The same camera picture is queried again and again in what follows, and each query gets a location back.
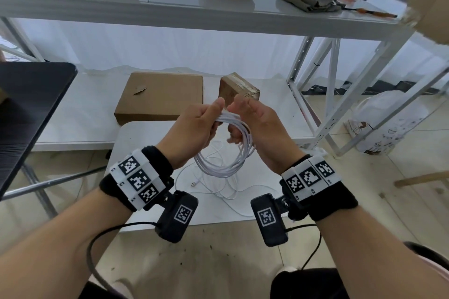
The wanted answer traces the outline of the person's black trousers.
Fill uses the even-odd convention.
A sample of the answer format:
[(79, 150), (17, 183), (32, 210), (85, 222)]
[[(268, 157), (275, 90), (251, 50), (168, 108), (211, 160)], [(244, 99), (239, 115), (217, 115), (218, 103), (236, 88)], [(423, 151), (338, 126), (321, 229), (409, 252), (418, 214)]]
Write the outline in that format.
[(284, 267), (272, 280), (270, 299), (350, 299), (336, 268)]

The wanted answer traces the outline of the wooden stick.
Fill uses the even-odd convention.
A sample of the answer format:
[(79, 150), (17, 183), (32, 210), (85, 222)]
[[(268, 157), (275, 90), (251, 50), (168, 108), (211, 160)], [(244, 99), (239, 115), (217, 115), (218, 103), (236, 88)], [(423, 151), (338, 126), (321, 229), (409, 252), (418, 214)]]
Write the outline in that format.
[(429, 183), (429, 182), (442, 182), (447, 179), (449, 179), (449, 170), (401, 179), (401, 180), (395, 181), (394, 186), (396, 188), (403, 188), (403, 187), (407, 187), (407, 186), (418, 185), (418, 184)]

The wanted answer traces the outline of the person's right hand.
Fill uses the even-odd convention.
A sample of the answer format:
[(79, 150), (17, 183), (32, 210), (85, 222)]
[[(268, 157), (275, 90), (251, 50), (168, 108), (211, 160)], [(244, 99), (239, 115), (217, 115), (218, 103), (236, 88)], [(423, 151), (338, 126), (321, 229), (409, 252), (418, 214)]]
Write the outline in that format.
[(240, 118), (249, 128), (261, 160), (271, 171), (281, 175), (306, 154), (290, 137), (275, 110), (263, 103), (260, 107), (259, 116)]

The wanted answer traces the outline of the small taped cardboard box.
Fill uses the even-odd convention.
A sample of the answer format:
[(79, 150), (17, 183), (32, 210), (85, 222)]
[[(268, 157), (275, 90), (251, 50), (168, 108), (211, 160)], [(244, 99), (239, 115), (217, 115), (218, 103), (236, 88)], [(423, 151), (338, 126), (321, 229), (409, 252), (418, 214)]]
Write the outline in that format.
[(245, 98), (259, 100), (260, 93), (258, 88), (235, 72), (225, 75), (220, 79), (218, 97), (225, 100), (224, 109), (234, 101), (237, 94), (241, 94)]

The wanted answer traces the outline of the black table with metal legs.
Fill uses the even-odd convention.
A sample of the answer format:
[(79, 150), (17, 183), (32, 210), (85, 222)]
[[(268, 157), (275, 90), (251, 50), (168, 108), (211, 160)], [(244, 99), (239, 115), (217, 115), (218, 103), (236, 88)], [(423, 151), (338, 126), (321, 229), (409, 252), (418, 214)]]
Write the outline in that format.
[(105, 171), (106, 166), (39, 182), (27, 156), (77, 75), (70, 63), (0, 62), (0, 202), (36, 193), (51, 219), (46, 188)]

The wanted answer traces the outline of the person's left hand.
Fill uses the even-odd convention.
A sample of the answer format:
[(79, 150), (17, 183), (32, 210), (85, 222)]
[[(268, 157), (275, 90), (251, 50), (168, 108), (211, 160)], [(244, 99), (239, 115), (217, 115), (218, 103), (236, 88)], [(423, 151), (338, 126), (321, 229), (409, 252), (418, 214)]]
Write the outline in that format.
[(197, 116), (198, 105), (189, 105), (156, 145), (174, 170), (207, 147), (220, 125), (216, 121), (219, 116)]

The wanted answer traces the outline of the white metal shelf rack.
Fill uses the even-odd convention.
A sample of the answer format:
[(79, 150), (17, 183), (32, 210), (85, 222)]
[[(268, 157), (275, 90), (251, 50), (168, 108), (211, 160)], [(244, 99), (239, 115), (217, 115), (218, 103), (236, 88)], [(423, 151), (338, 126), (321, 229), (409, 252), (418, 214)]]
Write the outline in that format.
[[(294, 126), (304, 136), (292, 136), (298, 145), (316, 145), (415, 33), (405, 18), (385, 20), (368, 15), (305, 13), (282, 0), (0, 0), (0, 16), (97, 24), (186, 28), (224, 32), (303, 36), (287, 85), (303, 118)], [(380, 41), (348, 95), (316, 126), (308, 103), (295, 90), (295, 79), (312, 38)]]

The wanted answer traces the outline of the open light cardboard box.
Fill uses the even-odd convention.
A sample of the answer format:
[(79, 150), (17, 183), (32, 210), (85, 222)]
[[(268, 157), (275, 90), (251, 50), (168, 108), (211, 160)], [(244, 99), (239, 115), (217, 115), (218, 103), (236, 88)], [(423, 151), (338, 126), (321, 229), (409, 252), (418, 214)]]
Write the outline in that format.
[(400, 23), (436, 44), (449, 46), (449, 0), (407, 0)]

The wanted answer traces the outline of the person's left forearm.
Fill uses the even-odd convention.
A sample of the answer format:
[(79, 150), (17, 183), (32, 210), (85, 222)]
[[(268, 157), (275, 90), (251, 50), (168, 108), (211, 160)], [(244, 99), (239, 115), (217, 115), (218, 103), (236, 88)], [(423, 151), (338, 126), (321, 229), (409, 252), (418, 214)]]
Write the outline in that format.
[(0, 299), (78, 299), (92, 274), (87, 246), (131, 215), (94, 189), (0, 256)]

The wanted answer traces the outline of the wristband with marker blocks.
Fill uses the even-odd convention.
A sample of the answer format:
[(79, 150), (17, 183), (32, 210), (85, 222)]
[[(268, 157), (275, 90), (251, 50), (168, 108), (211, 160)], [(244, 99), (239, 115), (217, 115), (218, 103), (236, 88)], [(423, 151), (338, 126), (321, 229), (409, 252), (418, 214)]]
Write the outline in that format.
[(174, 185), (172, 173), (167, 158), (155, 146), (147, 146), (112, 165), (99, 187), (132, 212), (149, 211)]
[(322, 156), (305, 155), (281, 174), (280, 185), (293, 205), (314, 222), (359, 205)]

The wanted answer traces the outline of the flat brown cardboard box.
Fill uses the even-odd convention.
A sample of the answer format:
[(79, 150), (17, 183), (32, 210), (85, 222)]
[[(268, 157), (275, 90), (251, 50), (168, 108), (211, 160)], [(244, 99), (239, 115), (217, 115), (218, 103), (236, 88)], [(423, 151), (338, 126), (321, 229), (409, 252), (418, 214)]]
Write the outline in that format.
[(202, 103), (201, 75), (133, 72), (114, 115), (120, 126), (132, 121), (175, 121), (188, 106)]

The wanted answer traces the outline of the white printed plastic bag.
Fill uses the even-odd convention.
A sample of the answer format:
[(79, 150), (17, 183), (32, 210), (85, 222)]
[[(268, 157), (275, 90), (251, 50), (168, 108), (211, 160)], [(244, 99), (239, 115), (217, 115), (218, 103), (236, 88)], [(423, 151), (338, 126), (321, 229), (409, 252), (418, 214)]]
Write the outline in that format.
[[(351, 138), (373, 128), (374, 121), (383, 116), (393, 103), (405, 93), (399, 90), (386, 91), (363, 100), (353, 111), (344, 126)], [(388, 154), (405, 135), (425, 120), (431, 111), (417, 98), (385, 124), (356, 144), (356, 149), (369, 155)]]

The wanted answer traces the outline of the right wristband with marker blocks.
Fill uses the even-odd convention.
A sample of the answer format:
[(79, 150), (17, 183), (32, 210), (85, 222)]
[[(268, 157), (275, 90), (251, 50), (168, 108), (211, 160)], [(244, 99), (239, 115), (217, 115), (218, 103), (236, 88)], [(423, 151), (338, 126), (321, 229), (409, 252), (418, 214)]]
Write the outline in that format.
[(322, 156), (305, 155), (281, 174), (280, 185), (293, 205), (314, 222), (359, 205)]

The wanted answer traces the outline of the left wristband with marker blocks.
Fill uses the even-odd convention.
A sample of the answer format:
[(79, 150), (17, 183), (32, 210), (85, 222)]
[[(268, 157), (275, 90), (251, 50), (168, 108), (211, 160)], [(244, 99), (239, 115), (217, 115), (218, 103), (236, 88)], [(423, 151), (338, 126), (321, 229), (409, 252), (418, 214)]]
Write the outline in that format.
[(132, 212), (149, 211), (174, 185), (172, 173), (167, 158), (155, 146), (147, 146), (112, 165), (99, 187)]

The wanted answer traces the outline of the person's right forearm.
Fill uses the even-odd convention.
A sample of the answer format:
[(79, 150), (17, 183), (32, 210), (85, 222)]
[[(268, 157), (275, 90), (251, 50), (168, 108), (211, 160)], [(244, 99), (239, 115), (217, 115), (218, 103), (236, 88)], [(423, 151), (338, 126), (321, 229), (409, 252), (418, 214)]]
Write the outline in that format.
[(449, 299), (449, 281), (363, 207), (308, 212), (350, 299)]

